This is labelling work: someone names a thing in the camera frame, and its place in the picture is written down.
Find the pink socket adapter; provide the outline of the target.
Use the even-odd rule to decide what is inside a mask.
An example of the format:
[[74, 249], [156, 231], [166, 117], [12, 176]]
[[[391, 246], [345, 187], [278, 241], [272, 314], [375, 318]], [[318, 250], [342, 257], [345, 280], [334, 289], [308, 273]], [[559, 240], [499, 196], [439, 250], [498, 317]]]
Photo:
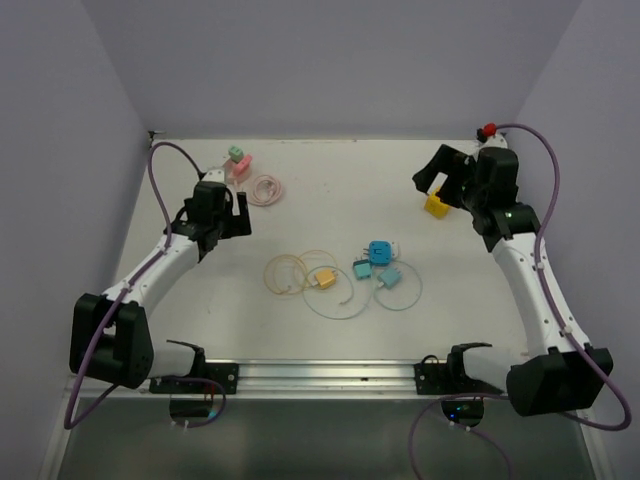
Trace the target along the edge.
[[251, 163], [253, 157], [250, 154], [245, 155], [241, 160], [235, 162], [233, 159], [227, 159], [223, 168], [225, 171], [225, 180], [230, 183], [242, 183], [251, 176]]

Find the teal charger plug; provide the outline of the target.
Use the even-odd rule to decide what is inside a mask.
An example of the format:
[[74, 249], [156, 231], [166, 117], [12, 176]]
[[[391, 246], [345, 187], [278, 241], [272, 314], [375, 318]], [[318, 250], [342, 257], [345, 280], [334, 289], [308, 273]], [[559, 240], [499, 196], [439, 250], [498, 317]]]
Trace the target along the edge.
[[370, 279], [373, 274], [373, 268], [368, 259], [357, 259], [352, 264], [354, 277], [357, 280]]

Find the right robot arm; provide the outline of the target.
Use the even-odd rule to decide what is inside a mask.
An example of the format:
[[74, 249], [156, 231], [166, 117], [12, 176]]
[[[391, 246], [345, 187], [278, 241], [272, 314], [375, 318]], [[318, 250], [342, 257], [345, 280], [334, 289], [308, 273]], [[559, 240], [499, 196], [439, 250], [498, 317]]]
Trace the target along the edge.
[[471, 214], [473, 229], [509, 284], [526, 334], [526, 360], [485, 342], [453, 346], [445, 379], [461, 393], [478, 384], [504, 392], [521, 416], [586, 409], [613, 359], [608, 349], [593, 347], [563, 299], [538, 217], [517, 199], [518, 170], [516, 153], [505, 147], [483, 146], [468, 155], [441, 145], [412, 177], [426, 193], [437, 175], [445, 175], [437, 197]]

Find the yellow charger plug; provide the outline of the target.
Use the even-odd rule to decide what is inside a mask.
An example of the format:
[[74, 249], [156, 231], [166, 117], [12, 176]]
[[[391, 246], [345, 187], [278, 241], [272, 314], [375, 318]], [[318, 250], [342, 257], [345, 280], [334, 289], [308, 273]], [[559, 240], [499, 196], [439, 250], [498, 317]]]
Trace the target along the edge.
[[334, 286], [338, 279], [338, 271], [334, 268], [322, 267], [312, 273], [312, 286], [319, 290], [326, 290]]

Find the light blue charger plug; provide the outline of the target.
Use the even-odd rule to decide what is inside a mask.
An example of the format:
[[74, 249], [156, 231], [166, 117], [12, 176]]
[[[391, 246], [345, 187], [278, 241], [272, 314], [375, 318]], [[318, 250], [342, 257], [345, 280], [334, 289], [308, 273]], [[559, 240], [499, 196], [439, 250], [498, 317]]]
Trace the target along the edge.
[[377, 276], [378, 287], [387, 290], [395, 288], [401, 280], [402, 273], [395, 267], [388, 267]]

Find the blue power socket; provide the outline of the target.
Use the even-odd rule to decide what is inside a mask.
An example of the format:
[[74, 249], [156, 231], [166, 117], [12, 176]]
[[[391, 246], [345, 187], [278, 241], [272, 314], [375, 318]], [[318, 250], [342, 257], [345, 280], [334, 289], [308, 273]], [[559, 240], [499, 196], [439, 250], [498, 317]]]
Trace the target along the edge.
[[384, 267], [393, 260], [393, 248], [390, 242], [374, 240], [368, 246], [369, 262], [373, 266]]

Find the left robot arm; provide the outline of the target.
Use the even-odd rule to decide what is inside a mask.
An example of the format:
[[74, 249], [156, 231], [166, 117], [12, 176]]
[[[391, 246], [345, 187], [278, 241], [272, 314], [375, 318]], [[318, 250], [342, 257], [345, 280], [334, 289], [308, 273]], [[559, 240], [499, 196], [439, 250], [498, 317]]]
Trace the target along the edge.
[[208, 379], [203, 349], [154, 336], [151, 316], [174, 285], [220, 241], [251, 232], [245, 193], [232, 193], [220, 182], [198, 182], [158, 244], [132, 273], [101, 294], [85, 293], [77, 300], [71, 372], [129, 389], [146, 380], [172, 377], [185, 392], [201, 390]]

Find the yellow cube socket adapter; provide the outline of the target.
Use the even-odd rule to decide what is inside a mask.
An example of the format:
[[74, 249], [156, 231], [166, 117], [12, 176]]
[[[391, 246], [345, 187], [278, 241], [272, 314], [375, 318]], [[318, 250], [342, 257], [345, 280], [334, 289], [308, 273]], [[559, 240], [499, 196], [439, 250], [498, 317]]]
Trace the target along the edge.
[[450, 206], [444, 203], [438, 196], [439, 191], [440, 188], [437, 187], [434, 191], [430, 192], [424, 204], [424, 210], [438, 220], [444, 219], [450, 210]]

